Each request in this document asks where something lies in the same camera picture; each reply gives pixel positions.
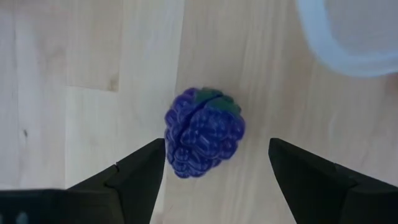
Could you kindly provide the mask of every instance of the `plastic container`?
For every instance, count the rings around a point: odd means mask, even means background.
[[[337,72],[374,77],[398,72],[397,0],[297,0],[317,57]]]

